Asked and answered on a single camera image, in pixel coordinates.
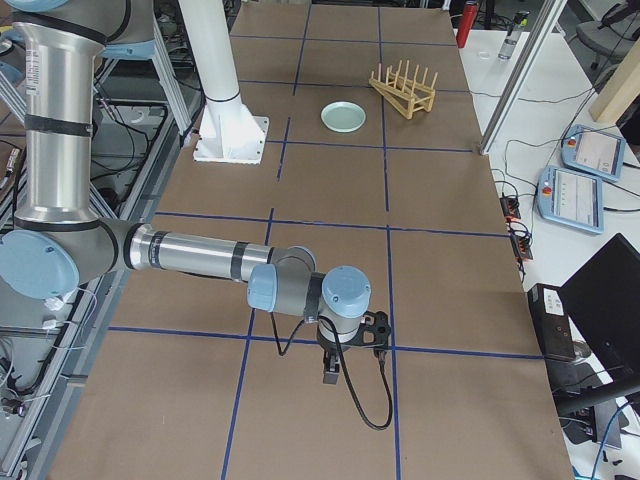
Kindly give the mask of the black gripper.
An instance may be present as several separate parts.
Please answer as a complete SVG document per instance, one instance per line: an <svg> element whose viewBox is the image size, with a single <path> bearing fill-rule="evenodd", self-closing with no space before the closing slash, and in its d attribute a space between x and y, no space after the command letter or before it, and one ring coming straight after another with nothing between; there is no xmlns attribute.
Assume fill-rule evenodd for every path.
<svg viewBox="0 0 640 480"><path fill-rule="evenodd" d="M318 343L323 353L323 383L336 385L340 376L342 361L338 353L338 334L331 327L318 328Z"/></svg>

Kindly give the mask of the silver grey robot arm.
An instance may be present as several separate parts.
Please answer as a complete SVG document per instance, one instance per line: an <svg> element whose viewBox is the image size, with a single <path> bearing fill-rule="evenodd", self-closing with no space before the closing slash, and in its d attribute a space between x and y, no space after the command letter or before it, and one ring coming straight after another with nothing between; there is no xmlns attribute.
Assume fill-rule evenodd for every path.
<svg viewBox="0 0 640 480"><path fill-rule="evenodd" d="M316 269L303 247L272 248L97 216L89 205L94 62L154 52L149 1L16 1L26 45L26 197L1 242L1 276L47 299L115 270L147 268L244 282L251 307L318 326L324 379L345 376L371 295L359 269Z"/></svg>

